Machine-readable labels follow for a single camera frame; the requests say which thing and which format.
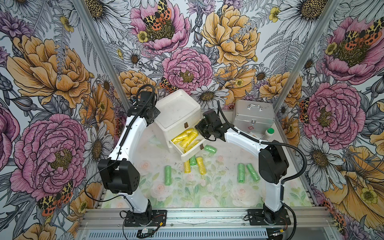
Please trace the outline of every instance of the silver metal case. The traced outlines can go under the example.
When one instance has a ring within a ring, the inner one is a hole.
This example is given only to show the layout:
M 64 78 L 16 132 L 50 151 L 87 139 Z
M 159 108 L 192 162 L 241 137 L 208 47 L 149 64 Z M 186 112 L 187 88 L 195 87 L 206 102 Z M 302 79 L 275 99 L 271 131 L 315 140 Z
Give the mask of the silver metal case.
M 275 112 L 271 103 L 237 100 L 232 120 L 242 131 L 265 133 L 275 121 Z

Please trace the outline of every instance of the table surface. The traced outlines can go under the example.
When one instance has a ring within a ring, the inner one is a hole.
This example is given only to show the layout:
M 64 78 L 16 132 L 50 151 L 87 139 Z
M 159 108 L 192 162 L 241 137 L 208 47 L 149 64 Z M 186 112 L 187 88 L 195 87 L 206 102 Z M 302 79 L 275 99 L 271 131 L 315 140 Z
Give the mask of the table surface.
M 270 139 L 283 142 L 275 124 L 273 137 Z M 240 147 L 223 142 L 206 142 L 217 148 L 215 155 L 201 150 L 201 156 L 207 169 L 200 175 L 198 166 L 191 166 L 191 173 L 184 173 L 184 165 L 177 153 L 170 153 L 158 143 L 153 132 L 145 129 L 134 157 L 134 166 L 140 173 L 139 187 L 152 204 L 153 208 L 181 207 L 261 207 L 265 199 L 265 181 L 260 178 L 254 182 L 246 168 L 245 183 L 237 182 L 237 165 L 252 163 L 258 172 L 258 159 Z M 287 149 L 285 154 L 289 161 L 286 176 L 297 173 Z M 172 167 L 172 184 L 164 184 L 164 168 Z M 284 202 L 291 207 L 312 206 L 305 188 L 299 178 L 287 181 L 284 188 Z M 115 196 L 109 190 L 104 199 Z M 122 198 L 104 202 L 101 208 L 129 208 Z

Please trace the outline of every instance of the box lid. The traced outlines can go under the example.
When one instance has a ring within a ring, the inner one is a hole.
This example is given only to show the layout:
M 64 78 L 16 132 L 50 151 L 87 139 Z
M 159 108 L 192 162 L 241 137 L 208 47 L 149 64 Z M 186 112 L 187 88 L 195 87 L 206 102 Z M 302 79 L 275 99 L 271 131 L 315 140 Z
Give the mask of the box lid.
M 273 105 L 265 102 L 237 100 L 235 104 L 236 119 L 251 121 L 253 119 L 265 119 L 269 122 L 275 118 Z
M 200 111 L 200 104 L 184 90 L 179 89 L 157 101 L 156 108 L 160 114 L 156 117 L 155 122 L 160 128 L 167 130 L 179 122 L 184 122 L 185 118 L 195 111 Z

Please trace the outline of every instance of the drawer handle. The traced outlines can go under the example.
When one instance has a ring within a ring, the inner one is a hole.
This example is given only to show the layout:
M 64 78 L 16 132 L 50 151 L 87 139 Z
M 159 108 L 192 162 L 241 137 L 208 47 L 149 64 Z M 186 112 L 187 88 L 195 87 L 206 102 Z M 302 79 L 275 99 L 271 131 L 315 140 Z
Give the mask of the drawer handle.
M 249 104 L 249 105 L 248 105 L 248 110 L 250 110 L 251 107 L 259 107 L 259 108 L 260 108 L 260 111 L 263 110 L 263 108 L 262 108 L 260 105 L 256 105 L 256 104 Z

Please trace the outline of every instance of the white bottle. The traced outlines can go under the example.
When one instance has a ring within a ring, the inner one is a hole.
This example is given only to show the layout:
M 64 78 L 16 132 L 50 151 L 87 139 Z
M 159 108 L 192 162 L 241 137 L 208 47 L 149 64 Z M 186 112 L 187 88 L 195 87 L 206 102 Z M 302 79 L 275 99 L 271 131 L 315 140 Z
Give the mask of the white bottle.
M 264 136 L 262 137 L 262 140 L 264 141 L 269 141 L 269 139 L 272 137 L 273 133 L 275 132 L 275 130 L 273 128 L 268 128 L 266 131 L 265 131 L 265 134 Z

